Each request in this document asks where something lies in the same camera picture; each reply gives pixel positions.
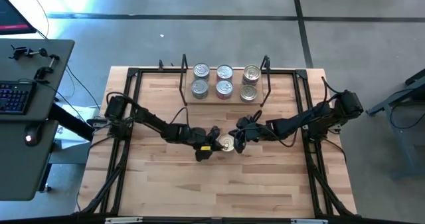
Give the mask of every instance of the monitor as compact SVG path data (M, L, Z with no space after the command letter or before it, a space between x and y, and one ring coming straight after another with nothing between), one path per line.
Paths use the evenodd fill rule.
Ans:
M36 31L9 0L0 0L0 35L29 34Z

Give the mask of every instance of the gray floor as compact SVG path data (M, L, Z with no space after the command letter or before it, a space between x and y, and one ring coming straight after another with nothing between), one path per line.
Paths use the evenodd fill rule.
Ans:
M20 9L28 5L13 0ZM40 0L48 12L181 15L295 15L293 0ZM424 17L425 0L301 0L305 16ZM45 31L41 10L28 19ZM356 92L365 108L402 87L424 68L425 23L306 23L315 68L324 68L336 89ZM113 21L51 19L51 39L74 39L75 75L102 99L112 65L259 63L267 54L274 67L305 67L296 21ZM72 93L69 77L60 87ZM71 103L93 105L77 86ZM423 223L425 178L391 180L402 168L400 151L383 114L363 114L341 135L359 214ZM1 202L0 219L72 213L83 167L56 166L48 182L56 189L30 202Z

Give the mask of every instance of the keyboard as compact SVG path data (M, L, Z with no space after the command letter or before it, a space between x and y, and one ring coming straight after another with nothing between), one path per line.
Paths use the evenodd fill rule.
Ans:
M0 81L0 114L25 114L36 85L35 82Z

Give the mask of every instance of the silver can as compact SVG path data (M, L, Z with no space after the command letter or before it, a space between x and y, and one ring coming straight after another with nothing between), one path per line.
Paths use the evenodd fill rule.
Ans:
M193 67L193 76L195 79L204 78L208 80L210 78L210 67L204 63L196 64Z
M218 142L223 146L221 150L231 152L234 149L234 139L229 134L223 134L218 138Z
M240 89L240 99L243 102L252 102L257 98L257 88L252 85L244 85Z
M227 64L220 65L217 68L217 80L232 80L233 68Z
M206 98L208 96L208 82L203 78L198 78L192 82L191 90L195 98Z
M228 99L233 93L233 84L229 80L220 80L215 86L215 93L221 99Z
M261 70L255 65L248 65L244 69L244 75L242 76L243 84L256 85L260 79Z

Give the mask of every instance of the wooden tabletop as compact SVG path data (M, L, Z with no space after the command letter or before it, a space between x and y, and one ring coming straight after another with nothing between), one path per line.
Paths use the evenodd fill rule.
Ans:
M123 92L128 67L113 66L105 94ZM323 100L323 69L307 69L313 103ZM292 77L271 75L272 93L262 108L260 123L297 114ZM184 107L178 92L179 74L143 74L138 103L170 122ZM102 111L106 109L105 98ZM253 105L188 105L191 127L221 133L235 129L236 121L260 109ZM176 122L185 123L185 114ZM93 142L105 137L100 130ZM339 137L328 135L340 145ZM113 140L93 147L82 185L79 204L92 200L105 182ZM348 210L356 212L343 154L323 142L323 159L330 186ZM318 186L324 211L323 192ZM115 186L108 210L112 206ZM209 160L195 161L192 147L168 144L158 133L135 124L120 206L121 216L186 217L313 217L313 205L300 132L294 147L278 142L249 142L242 154L215 152Z

